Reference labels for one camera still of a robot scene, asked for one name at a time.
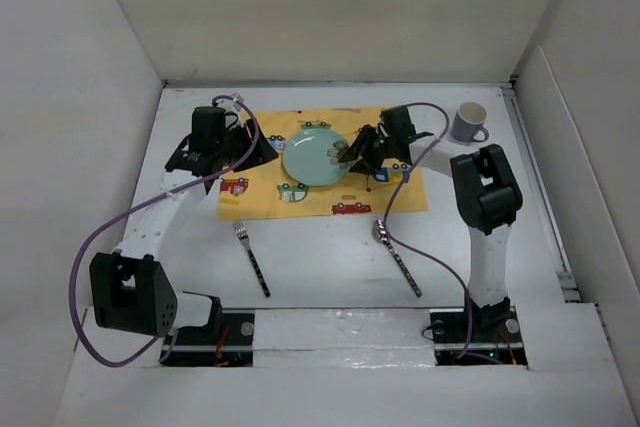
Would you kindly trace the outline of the yellow car-print cloth placemat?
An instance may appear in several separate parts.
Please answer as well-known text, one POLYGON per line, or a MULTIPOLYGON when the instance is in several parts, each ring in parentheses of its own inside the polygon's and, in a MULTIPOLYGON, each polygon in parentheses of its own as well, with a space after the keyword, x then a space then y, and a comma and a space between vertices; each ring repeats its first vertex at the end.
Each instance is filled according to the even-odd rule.
POLYGON ((218 219, 270 220, 327 215, 382 213, 397 185, 407 184, 394 201, 395 212, 426 211, 422 175, 388 159, 372 174, 340 164, 365 125, 379 120, 380 107, 258 112, 260 128, 278 158, 220 180, 218 219))

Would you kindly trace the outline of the light green flower plate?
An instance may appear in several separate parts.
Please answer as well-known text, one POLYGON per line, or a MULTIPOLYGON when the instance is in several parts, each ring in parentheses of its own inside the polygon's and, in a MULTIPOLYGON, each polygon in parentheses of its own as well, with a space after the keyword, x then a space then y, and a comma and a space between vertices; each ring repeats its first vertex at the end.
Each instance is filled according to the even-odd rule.
POLYGON ((285 172, 295 181, 325 187, 339 182, 349 172, 350 163, 339 163, 338 157, 348 144, 339 133, 312 128, 296 133, 283 150, 285 172))

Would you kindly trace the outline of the steel spoon black handle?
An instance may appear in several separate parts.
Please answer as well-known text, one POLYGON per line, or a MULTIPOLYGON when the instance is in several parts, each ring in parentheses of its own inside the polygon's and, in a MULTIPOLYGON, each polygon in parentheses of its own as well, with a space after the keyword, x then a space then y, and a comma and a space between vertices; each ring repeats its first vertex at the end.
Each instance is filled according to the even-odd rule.
POLYGON ((401 271, 402 275, 404 276, 409 286, 411 287, 412 291, 414 292, 414 295, 417 298, 420 298, 422 296, 422 291, 418 286, 418 284, 416 283, 408 267, 402 260, 401 256, 396 251, 395 247, 392 245, 389 232, 387 231, 385 223, 381 219, 378 219, 373 223, 372 235, 378 243, 380 243, 387 249, 390 256, 392 257, 397 267, 401 271))

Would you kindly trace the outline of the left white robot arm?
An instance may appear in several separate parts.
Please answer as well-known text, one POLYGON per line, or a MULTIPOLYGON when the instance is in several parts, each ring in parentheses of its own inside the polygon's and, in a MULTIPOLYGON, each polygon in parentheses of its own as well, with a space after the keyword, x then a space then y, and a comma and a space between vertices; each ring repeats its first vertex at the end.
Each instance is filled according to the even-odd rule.
POLYGON ((219 299, 177 292, 163 258, 219 178, 276 157, 239 97, 221 95, 195 108, 191 131, 165 164, 156 196, 114 250, 95 255, 90 263, 96 323, 150 337, 188 328, 201 343, 216 341, 223 329, 219 299))

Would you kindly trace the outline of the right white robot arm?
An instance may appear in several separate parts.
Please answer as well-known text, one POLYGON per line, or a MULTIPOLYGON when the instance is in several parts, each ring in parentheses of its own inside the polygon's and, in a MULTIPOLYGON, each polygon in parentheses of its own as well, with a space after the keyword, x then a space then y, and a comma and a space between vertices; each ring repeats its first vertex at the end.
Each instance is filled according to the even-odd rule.
POLYGON ((511 227, 523 196, 501 146, 472 150, 445 140, 451 121, 439 134, 419 132, 410 109, 418 102, 385 109, 376 126, 359 129, 355 140, 339 147, 338 161, 350 171, 372 175, 387 159, 430 169, 452 179, 458 213, 470 234, 468 307, 462 328, 473 340, 494 334, 510 311, 506 253, 511 227))

